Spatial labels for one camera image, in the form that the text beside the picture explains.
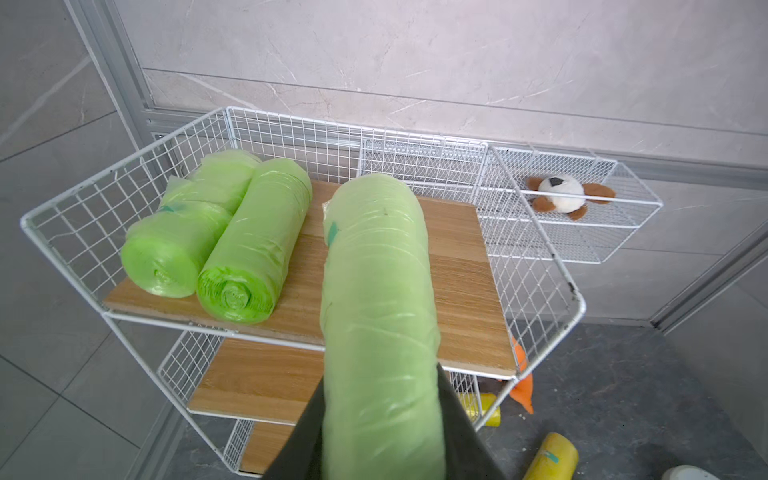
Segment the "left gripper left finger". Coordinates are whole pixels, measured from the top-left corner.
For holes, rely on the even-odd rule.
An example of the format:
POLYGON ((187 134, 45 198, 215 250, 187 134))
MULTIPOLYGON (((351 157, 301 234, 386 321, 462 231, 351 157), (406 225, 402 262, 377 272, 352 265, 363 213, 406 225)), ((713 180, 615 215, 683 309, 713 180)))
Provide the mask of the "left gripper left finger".
POLYGON ((321 379, 288 440, 262 475, 262 479, 320 480, 322 478, 324 416, 324 379, 321 379))

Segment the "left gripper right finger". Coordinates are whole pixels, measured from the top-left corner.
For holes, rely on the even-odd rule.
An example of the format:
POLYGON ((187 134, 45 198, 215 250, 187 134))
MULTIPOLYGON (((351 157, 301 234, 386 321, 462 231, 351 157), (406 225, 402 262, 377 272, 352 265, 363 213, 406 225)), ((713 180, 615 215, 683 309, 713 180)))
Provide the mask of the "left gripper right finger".
POLYGON ((437 365, 437 385, 445 444, 444 478, 492 480, 505 476, 479 438, 443 367, 437 365))

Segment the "green roll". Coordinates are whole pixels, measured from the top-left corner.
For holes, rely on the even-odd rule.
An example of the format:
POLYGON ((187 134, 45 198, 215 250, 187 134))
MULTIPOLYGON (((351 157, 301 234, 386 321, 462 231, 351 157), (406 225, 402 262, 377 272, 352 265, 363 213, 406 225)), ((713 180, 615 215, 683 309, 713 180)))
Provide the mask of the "green roll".
POLYGON ((153 295, 185 298, 239 208, 261 160, 244 150, 210 154, 169 179, 158 209, 134 223, 121 251, 128 278, 153 295))
POLYGON ((440 331, 420 203, 404 182, 364 175, 333 194, 323 228, 322 475, 441 479, 440 331))
POLYGON ((271 316, 312 196, 310 178, 294 160, 259 165, 199 275, 197 297, 209 315, 243 324, 271 316))

